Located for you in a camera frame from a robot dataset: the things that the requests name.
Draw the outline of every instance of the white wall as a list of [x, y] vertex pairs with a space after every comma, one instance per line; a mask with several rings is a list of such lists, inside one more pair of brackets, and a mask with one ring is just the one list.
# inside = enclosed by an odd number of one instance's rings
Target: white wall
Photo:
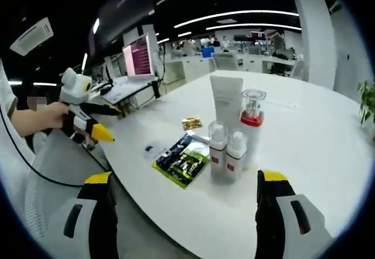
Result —
[[[214, 34], [217, 40], [221, 43], [223, 41], [223, 36], [226, 36], [228, 40], [233, 40], [234, 35], [249, 36], [250, 32], [257, 32], [259, 30], [260, 29], [257, 28], [216, 30]], [[266, 29], [265, 33], [270, 33], [273, 31], [274, 29]]]
[[337, 67], [335, 34], [325, 0], [294, 0], [301, 21], [309, 82], [333, 90]]
[[373, 79], [366, 48], [350, 13], [345, 8], [333, 13], [331, 20], [339, 61], [334, 90], [360, 103], [358, 83]]
[[286, 30], [284, 32], [284, 39], [286, 48], [293, 47], [297, 54], [304, 53], [304, 43], [301, 33]]

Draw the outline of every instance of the computer monitor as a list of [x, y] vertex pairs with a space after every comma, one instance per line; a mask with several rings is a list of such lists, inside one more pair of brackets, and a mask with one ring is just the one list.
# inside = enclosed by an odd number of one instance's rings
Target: computer monitor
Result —
[[146, 33], [122, 48], [128, 77], [153, 76], [149, 37]]

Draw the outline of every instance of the white cabinet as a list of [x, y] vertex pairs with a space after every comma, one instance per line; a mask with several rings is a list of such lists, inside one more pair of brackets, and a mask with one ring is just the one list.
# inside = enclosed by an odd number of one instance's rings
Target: white cabinet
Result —
[[194, 57], [183, 60], [183, 71], [185, 72], [186, 82], [196, 80], [211, 72], [210, 59]]

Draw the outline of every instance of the white cap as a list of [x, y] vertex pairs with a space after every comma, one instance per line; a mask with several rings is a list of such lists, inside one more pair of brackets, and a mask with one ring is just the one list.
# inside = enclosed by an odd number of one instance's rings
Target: white cap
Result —
[[245, 136], [242, 132], [236, 131], [230, 138], [230, 146], [231, 148], [235, 149], [236, 151], [240, 151], [243, 149], [244, 145], [246, 144]]
[[226, 139], [226, 131], [223, 125], [216, 124], [213, 128], [212, 140], [222, 142]]

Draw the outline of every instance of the gold card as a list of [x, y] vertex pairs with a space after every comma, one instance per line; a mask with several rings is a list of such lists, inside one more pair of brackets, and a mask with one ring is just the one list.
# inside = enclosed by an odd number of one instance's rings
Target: gold card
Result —
[[202, 123], [200, 122], [199, 117], [188, 117], [182, 120], [182, 126], [183, 129], [186, 130], [191, 130], [195, 128], [200, 128], [202, 127]]

